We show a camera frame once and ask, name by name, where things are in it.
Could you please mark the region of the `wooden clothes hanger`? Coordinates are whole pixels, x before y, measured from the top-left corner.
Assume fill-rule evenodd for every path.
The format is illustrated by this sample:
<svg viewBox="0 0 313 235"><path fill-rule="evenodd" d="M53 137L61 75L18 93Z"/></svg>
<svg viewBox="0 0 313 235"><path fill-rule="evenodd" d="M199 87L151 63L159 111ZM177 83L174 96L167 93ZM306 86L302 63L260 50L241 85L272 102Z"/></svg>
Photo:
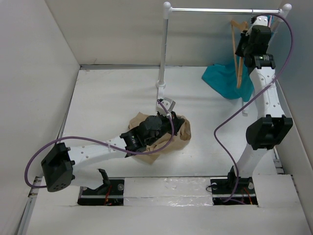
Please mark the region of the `wooden clothes hanger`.
<svg viewBox="0 0 313 235"><path fill-rule="evenodd" d="M237 62L238 56L235 54L236 52L236 41L235 41L235 29L239 29L240 32L247 30L247 22L238 23L235 20L231 20L231 35L232 35L232 47L233 47L233 57L234 57L234 65L235 65L235 72L236 72L236 79L237 85L236 88L239 89L242 84L242 76L243 76L243 65L244 59L243 57L239 57L239 61Z"/></svg>

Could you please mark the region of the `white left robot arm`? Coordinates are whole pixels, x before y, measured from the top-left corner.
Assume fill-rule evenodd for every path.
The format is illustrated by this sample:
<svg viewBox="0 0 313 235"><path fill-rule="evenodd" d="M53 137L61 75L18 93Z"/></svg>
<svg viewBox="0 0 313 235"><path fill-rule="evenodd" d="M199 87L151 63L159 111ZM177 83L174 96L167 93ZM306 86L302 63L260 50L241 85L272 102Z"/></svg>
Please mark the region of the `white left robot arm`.
<svg viewBox="0 0 313 235"><path fill-rule="evenodd" d="M144 154L166 134L173 141L184 122L175 112L171 113L171 118L157 114L148 116L137 127L103 144L67 147L59 142L41 162L47 190L57 192L73 184L104 194L110 186L106 171L97 168L95 174L87 176L83 170L85 167L105 160Z"/></svg>

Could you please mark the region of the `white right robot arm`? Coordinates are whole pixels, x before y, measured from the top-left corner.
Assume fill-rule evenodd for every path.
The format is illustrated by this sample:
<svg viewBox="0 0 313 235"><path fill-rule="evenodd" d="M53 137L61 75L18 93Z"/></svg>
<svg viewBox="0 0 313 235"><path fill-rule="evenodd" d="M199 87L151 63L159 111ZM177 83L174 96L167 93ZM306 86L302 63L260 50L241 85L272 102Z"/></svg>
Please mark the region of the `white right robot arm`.
<svg viewBox="0 0 313 235"><path fill-rule="evenodd" d="M252 174L262 157L279 145L293 126L280 106L275 85L275 61L267 53L271 30L255 25L241 33L236 54L244 58L255 91L257 119L246 130L246 147L226 180L230 192L238 192L252 182Z"/></svg>

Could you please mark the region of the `beige t shirt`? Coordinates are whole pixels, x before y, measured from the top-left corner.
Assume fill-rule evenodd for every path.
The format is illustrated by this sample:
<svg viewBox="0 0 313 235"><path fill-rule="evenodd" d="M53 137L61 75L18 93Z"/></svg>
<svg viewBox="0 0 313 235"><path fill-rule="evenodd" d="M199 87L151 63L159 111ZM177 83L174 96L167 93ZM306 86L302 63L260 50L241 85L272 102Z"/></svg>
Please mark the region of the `beige t shirt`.
<svg viewBox="0 0 313 235"><path fill-rule="evenodd" d="M137 127L147 117L148 115L139 112L134 118L129 121L129 130ZM134 156L134 159L151 165L160 155L183 149L191 140L191 127L189 120L185 116L178 115L178 117L184 119L184 123L180 127L177 135L173 137L172 141L166 148L154 154L136 155ZM163 147L168 142L170 137L171 134L167 133L152 145L148 145L147 152L158 150L159 148Z"/></svg>

